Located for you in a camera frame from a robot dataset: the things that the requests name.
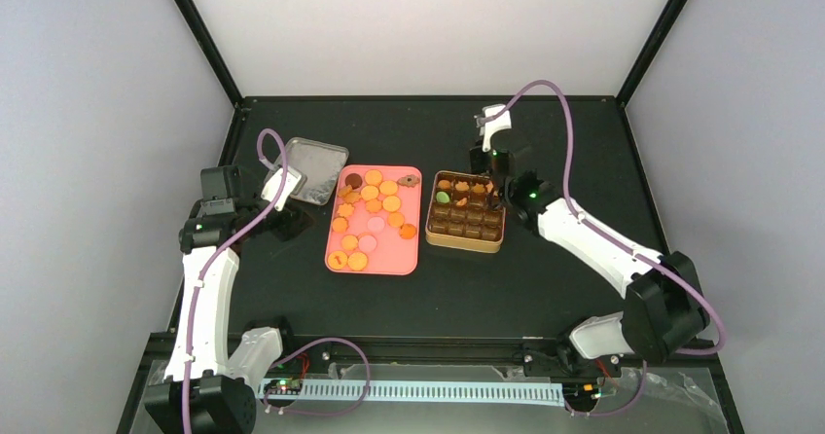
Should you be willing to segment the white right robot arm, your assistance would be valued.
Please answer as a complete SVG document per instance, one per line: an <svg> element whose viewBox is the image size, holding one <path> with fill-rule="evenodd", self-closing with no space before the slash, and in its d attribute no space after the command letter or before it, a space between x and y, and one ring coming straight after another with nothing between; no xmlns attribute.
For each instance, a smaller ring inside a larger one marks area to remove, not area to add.
<svg viewBox="0 0 825 434"><path fill-rule="evenodd" d="M693 286L696 267L686 255L663 255L620 235L533 170L516 174L505 139L481 134L470 151L473 173L492 181L488 199L598 273L623 301L621 310L582 321L556 344L554 358L564 373L577 375L594 359L627 353L663 363L709 326L710 313Z"/></svg>

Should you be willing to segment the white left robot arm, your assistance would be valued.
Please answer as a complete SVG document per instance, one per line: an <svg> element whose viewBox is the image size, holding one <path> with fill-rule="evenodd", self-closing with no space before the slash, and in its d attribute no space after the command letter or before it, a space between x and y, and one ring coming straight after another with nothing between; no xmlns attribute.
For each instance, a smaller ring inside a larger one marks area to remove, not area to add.
<svg viewBox="0 0 825 434"><path fill-rule="evenodd" d="M201 172L201 198L179 233L184 293L178 335L161 382L144 393L144 407L161 432L253 430L257 390L283 351L283 333L272 325L253 328L229 351L239 248L259 233L282 240L299 234L303 213L286 201L304 181L295 168L280 166L255 191L245 187L236 165Z"/></svg>

